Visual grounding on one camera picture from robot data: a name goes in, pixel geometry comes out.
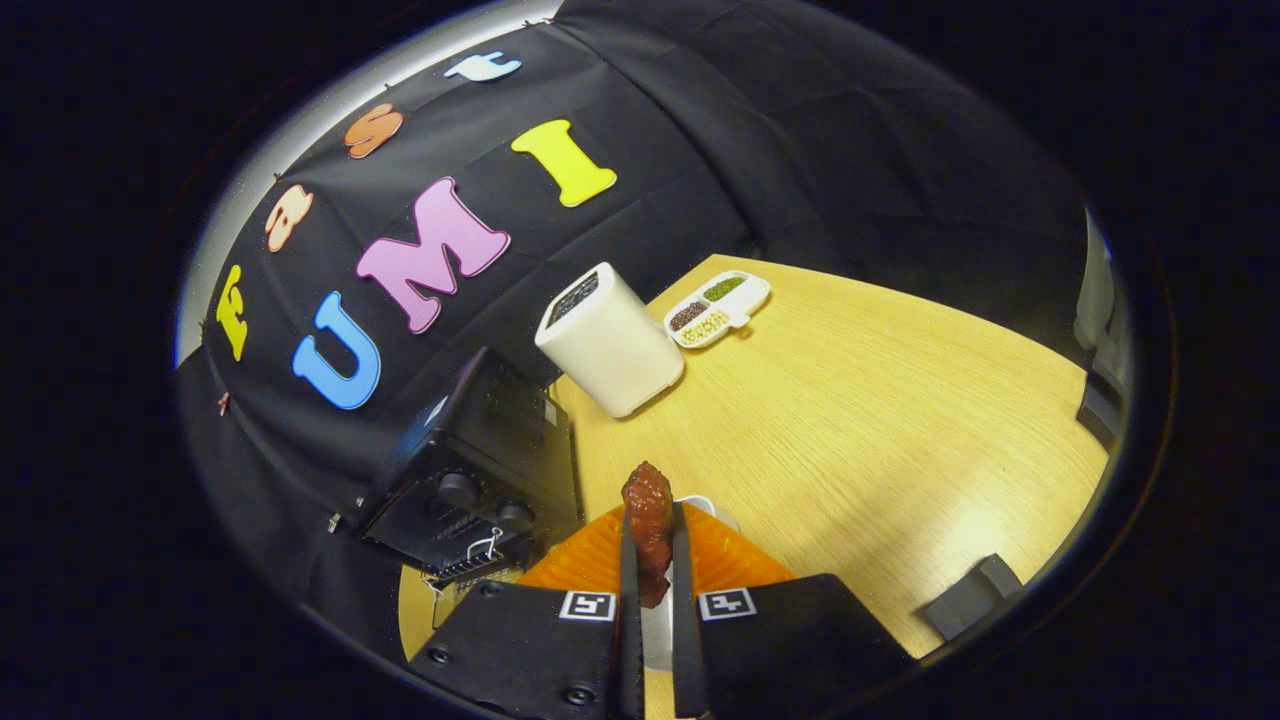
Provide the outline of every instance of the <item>foam letter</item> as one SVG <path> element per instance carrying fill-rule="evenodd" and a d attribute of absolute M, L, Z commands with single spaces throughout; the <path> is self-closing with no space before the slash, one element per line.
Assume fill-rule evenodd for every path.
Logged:
<path fill-rule="evenodd" d="M 413 202 L 419 245 L 379 238 L 356 264 L 356 274 L 374 278 L 408 313 L 408 329 L 420 333 L 440 314 L 440 301 L 422 297 L 410 283 L 453 295 L 458 283 L 445 249 L 458 258 L 462 277 L 477 275 L 493 264 L 511 236 L 494 232 L 467 210 L 453 192 L 453 178 L 431 183 Z"/>
<path fill-rule="evenodd" d="M 306 378 L 325 400 L 343 410 L 355 410 L 374 395 L 378 377 L 381 374 L 381 359 L 378 346 L 342 310 L 342 295 L 338 291 L 325 296 L 316 310 L 316 329 L 329 329 L 356 354 L 356 374 L 344 378 L 333 369 L 316 350 L 315 336 L 307 336 L 293 352 L 293 374 Z"/>
<path fill-rule="evenodd" d="M 218 299 L 218 310 L 214 316 L 227 332 L 227 340 L 232 342 L 232 355 L 239 363 L 241 354 L 244 352 L 244 340 L 248 337 L 248 323 L 241 320 L 244 311 L 244 299 L 239 293 L 236 283 L 239 282 L 239 265 L 232 265 L 227 273 L 227 284 L 223 286 L 223 295 Z"/>
<path fill-rule="evenodd" d="M 342 141 L 351 147 L 347 151 L 355 159 L 361 159 L 390 140 L 404 122 L 404 115 L 392 111 L 390 102 L 383 102 L 351 124 Z"/>
<path fill-rule="evenodd" d="M 502 56 L 502 50 L 488 55 L 472 55 L 444 72 L 444 77 L 460 74 L 471 82 L 485 82 L 509 76 L 520 68 L 520 60 L 507 60 L 503 64 L 494 63 Z"/>
<path fill-rule="evenodd" d="M 561 186 L 561 205 L 576 208 L 604 192 L 618 176 L 598 168 L 586 152 L 568 136 L 568 120 L 543 123 L 525 132 L 511 143 L 516 152 L 529 152 Z"/>
<path fill-rule="evenodd" d="M 315 195 L 307 192 L 301 184 L 296 184 L 284 191 L 284 195 L 275 201 L 271 214 L 266 217 L 266 249 L 279 252 L 284 247 L 284 241 L 289 240 L 293 225 L 307 217 L 311 210 L 311 201 Z"/>

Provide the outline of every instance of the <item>green beans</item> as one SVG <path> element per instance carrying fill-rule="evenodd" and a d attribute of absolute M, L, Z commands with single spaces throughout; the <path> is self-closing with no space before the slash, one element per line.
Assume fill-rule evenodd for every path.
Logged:
<path fill-rule="evenodd" d="M 712 300 L 712 301 L 719 300 L 721 297 L 724 297 L 726 295 L 728 295 L 730 291 L 732 291 L 735 287 L 737 287 L 737 286 L 740 286 L 740 284 L 742 284 L 745 282 L 746 282 L 746 278 L 728 278 L 728 279 L 723 279 L 723 281 L 713 284 L 710 288 L 708 288 L 707 292 L 703 293 L 703 297 L 705 297 L 707 300 Z"/>

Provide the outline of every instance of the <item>knob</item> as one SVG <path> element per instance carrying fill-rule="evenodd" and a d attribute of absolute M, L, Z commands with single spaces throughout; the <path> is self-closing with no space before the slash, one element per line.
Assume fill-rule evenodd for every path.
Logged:
<path fill-rule="evenodd" d="M 508 502 L 498 509 L 498 527 L 508 533 L 525 533 L 534 527 L 534 512 L 524 505 Z"/>
<path fill-rule="evenodd" d="M 475 507 L 476 501 L 480 500 L 480 486 L 466 475 L 449 473 L 440 478 L 440 489 L 438 493 L 444 502 L 454 507 L 471 510 Z"/>

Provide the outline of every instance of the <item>wooden table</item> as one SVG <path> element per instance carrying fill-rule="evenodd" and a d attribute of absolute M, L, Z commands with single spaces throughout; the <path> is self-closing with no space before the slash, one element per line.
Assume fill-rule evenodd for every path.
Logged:
<path fill-rule="evenodd" d="M 649 460 L 797 575 L 838 575 L 915 657 L 942 642 L 918 610 L 979 560 L 998 552 L 1024 582 L 1044 565 L 1107 461 L 1075 421 L 1080 368 L 951 307 L 721 255 L 652 313 L 727 269 L 769 281 L 769 300 L 686 351 L 681 380 L 636 414 L 608 416 L 567 377 L 552 386 L 575 421 L 588 518 Z M 416 571 L 399 598 L 416 652 L 431 600 Z M 671 717 L 671 675 L 645 680 L 649 717 Z"/>

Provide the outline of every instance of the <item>yellow letter i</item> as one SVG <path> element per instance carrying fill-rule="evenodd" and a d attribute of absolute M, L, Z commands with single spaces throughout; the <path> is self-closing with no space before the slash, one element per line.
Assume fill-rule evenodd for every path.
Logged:
<path fill-rule="evenodd" d="M 596 167 L 568 136 L 566 119 L 543 123 L 512 141 L 516 152 L 529 152 L 561 187 L 561 205 L 577 208 L 618 182 L 613 170 Z"/>

